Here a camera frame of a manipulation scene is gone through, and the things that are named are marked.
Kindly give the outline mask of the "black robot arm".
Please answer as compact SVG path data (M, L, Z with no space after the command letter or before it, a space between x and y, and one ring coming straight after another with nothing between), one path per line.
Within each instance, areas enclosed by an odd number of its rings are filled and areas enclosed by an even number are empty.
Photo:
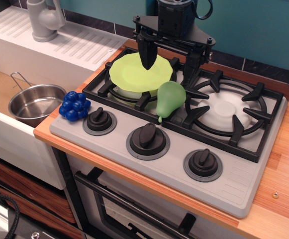
M184 55L183 76L187 85L200 66L210 61L216 40L203 32L195 20L205 20L212 12L210 7L206 15L199 16L195 0L160 0L157 16L134 16L133 36L143 67L149 70L153 66L159 48Z

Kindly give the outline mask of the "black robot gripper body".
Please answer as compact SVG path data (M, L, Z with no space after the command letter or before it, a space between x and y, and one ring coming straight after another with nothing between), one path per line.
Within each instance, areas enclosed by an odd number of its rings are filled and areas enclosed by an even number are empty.
M205 48L210 51L215 45L215 39L199 29L194 18L188 16L146 16L133 17L136 25L134 38L140 31L157 36L157 47L165 48L179 53L187 53L192 50Z

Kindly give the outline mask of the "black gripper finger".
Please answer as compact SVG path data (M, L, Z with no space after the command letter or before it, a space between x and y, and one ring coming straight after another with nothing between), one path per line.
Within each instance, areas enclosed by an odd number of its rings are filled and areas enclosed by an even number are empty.
M145 30L140 31L137 36L138 52L142 66L149 70L157 58L157 36L148 34Z
M206 49L201 48L189 51L186 55L186 62L183 70L184 79L182 82L184 87L190 82L191 78L196 74L200 66L207 63L208 57L205 55L205 52Z

